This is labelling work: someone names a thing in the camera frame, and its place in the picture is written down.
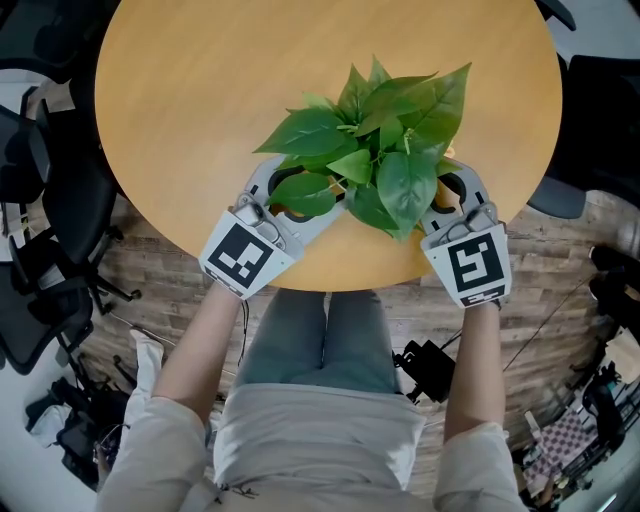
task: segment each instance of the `shirt sleeve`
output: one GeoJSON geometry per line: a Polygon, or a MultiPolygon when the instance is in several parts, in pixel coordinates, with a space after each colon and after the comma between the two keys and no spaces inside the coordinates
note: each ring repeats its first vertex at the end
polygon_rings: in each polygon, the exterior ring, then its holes
{"type": "Polygon", "coordinates": [[[97,512],[176,512],[206,466],[204,426],[167,398],[149,400],[98,493],[97,512]]]}
{"type": "Polygon", "coordinates": [[[445,445],[433,504],[440,512],[526,512],[502,427],[485,423],[445,445]]]}

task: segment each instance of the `round wooden table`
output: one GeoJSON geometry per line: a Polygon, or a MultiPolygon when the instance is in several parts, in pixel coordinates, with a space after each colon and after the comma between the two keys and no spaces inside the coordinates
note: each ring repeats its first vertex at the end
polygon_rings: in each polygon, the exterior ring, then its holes
{"type": "MultiPolygon", "coordinates": [[[[456,158],[511,220],[540,182],[561,113],[556,52],[531,0],[122,0],[98,63],[96,114],[131,202],[199,256],[302,92],[337,100],[353,62],[392,76],[471,61],[456,158]]],[[[429,272],[406,244],[344,214],[273,284],[358,290],[429,272]]]]}

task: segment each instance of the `potted plant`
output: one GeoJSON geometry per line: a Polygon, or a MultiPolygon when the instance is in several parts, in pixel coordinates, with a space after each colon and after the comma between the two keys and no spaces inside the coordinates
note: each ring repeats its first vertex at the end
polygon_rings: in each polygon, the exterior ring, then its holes
{"type": "Polygon", "coordinates": [[[422,229],[438,177],[457,169],[444,154],[460,126],[470,65],[439,78],[391,78],[374,57],[368,80],[351,66],[337,104],[305,93],[308,108],[289,110],[255,151],[286,155],[279,169],[301,171],[269,204],[323,215],[341,187],[361,222],[397,240],[422,229]]]}

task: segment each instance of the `black chair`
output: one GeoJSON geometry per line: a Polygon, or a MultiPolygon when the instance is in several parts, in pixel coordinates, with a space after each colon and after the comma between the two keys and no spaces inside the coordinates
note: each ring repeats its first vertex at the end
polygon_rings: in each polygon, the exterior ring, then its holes
{"type": "Polygon", "coordinates": [[[32,203],[44,188],[29,137],[34,123],[0,105],[0,202],[32,203]]]}
{"type": "Polygon", "coordinates": [[[560,0],[536,0],[536,4],[545,20],[555,17],[569,30],[574,31],[576,29],[576,22],[571,12],[560,0]]]}
{"type": "Polygon", "coordinates": [[[86,339],[93,330],[93,305],[81,278],[37,293],[22,294],[22,284],[13,264],[0,263],[0,351],[27,375],[52,340],[70,353],[86,339]]]}
{"type": "Polygon", "coordinates": [[[640,60],[576,56],[561,76],[558,142],[528,204],[577,218],[602,190],[640,207],[640,60]]]}
{"type": "Polygon", "coordinates": [[[64,83],[104,37],[117,0],[3,0],[0,69],[25,69],[64,83]]]}
{"type": "MultiPolygon", "coordinates": [[[[81,276],[86,279],[101,314],[112,305],[103,304],[101,290],[127,302],[141,297],[139,290],[128,294],[98,274],[98,265],[113,240],[121,240],[122,233],[110,226],[117,185],[102,150],[87,133],[78,114],[71,110],[50,114],[46,102],[38,106],[36,145],[48,158],[37,159],[45,181],[42,205],[50,228],[36,239],[55,236],[67,261],[60,266],[65,278],[81,276]]],[[[35,254],[30,263],[37,275],[42,264],[37,262],[44,251],[35,254]]]]}

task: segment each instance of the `white t-shirt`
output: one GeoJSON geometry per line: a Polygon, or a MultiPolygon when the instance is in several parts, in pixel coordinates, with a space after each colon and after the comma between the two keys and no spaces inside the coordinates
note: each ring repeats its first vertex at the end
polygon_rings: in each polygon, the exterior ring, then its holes
{"type": "MultiPolygon", "coordinates": [[[[101,512],[424,512],[404,489],[424,418],[401,395],[292,384],[231,394],[203,479],[204,428],[152,398],[98,495],[101,512]]],[[[525,511],[502,429],[485,424],[444,447],[436,510],[525,511]]]]}

